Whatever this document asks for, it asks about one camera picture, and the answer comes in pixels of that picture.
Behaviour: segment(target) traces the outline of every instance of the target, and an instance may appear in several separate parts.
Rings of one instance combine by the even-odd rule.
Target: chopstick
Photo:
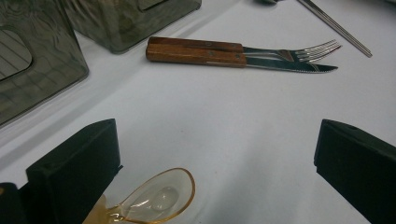
[[[310,0],[298,0],[301,4],[307,7],[310,11],[312,11],[315,15],[317,15],[320,19],[326,22],[329,26],[331,26],[338,34],[340,34],[343,38],[345,38],[349,43],[359,49],[362,53],[364,53],[367,57],[372,57],[373,54],[369,49],[364,47],[364,45],[359,42],[353,35],[351,35],[348,31],[346,31],[340,24],[338,24],[335,20],[333,20],[329,15],[327,15],[323,10],[321,10],[317,5],[315,5]]]

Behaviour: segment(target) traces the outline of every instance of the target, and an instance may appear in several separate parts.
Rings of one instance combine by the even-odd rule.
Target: wooden handle
[[[195,63],[216,66],[246,67],[241,44],[151,37],[146,57],[154,62]]]

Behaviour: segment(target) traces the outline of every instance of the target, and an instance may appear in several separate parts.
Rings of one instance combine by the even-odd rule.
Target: fork
[[[307,49],[254,49],[244,47],[244,54],[250,57],[276,57],[289,62],[312,63],[332,54],[342,46],[335,40]]]
[[[238,43],[179,39],[158,36],[152,36],[149,39],[149,43],[151,46],[161,46],[161,48],[164,50],[178,49],[187,52],[189,51],[189,49],[200,49],[207,50],[207,53],[209,54],[232,52],[237,55],[244,55],[248,57],[276,58],[282,61],[299,63],[312,63],[330,55],[331,53],[342,47],[335,40],[332,40],[327,43],[307,49],[254,49],[243,47],[241,44]]]

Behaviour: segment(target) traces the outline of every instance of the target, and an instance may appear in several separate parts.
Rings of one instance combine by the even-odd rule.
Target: knife blade
[[[249,66],[300,73],[325,73],[337,69],[335,66],[322,64],[248,57],[244,54],[244,47],[236,43],[157,36],[152,36],[148,40],[146,57],[153,62],[192,63],[240,68]]]

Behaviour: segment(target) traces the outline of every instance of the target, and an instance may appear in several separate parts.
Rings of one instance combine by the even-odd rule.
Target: white table
[[[0,130],[0,181],[84,126],[116,119],[124,168],[106,190],[119,203],[159,172],[185,167],[197,191],[190,223],[368,223],[313,164],[322,119],[396,146],[396,7],[381,0],[316,0],[374,54],[367,58],[297,1],[204,0],[158,36],[298,49],[336,39],[328,74],[150,63],[147,40],[112,55],[78,41],[88,78]]]

